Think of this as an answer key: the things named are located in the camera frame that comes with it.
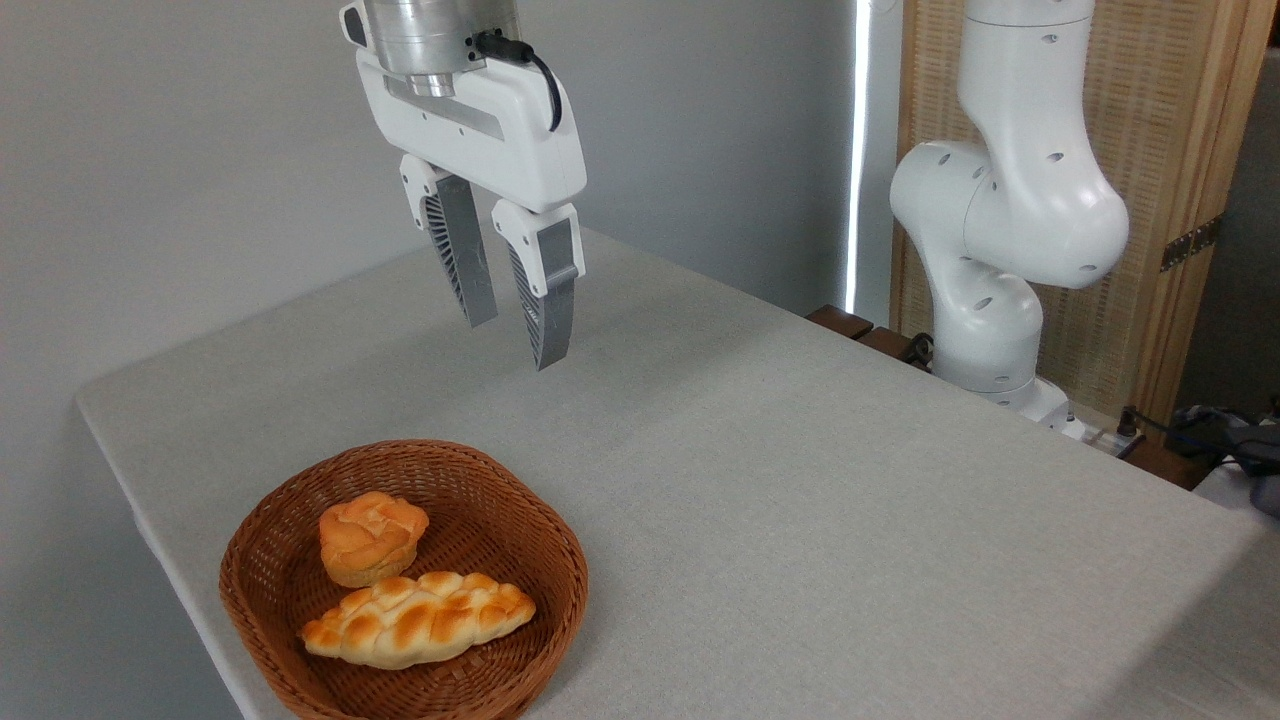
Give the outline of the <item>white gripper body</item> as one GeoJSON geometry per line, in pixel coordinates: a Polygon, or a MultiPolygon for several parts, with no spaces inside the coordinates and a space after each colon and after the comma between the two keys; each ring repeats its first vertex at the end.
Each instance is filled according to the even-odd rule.
{"type": "Polygon", "coordinates": [[[586,184],[570,101],[558,129],[545,77],[531,67],[492,59],[454,76],[454,96],[412,92],[385,73],[372,53],[355,54],[374,119],[401,151],[460,176],[530,211],[573,200],[586,184]]]}

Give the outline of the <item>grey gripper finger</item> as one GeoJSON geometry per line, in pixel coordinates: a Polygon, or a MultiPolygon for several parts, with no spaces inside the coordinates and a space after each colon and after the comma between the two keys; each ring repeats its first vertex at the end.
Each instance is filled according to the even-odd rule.
{"type": "Polygon", "coordinates": [[[508,243],[535,366],[563,359],[573,327],[575,281],[585,275],[581,227],[573,204],[532,213],[506,199],[492,219],[508,243]]]}
{"type": "Polygon", "coordinates": [[[415,224],[429,236],[466,320],[477,327],[495,318],[472,186],[410,154],[402,156],[399,173],[415,224]]]}

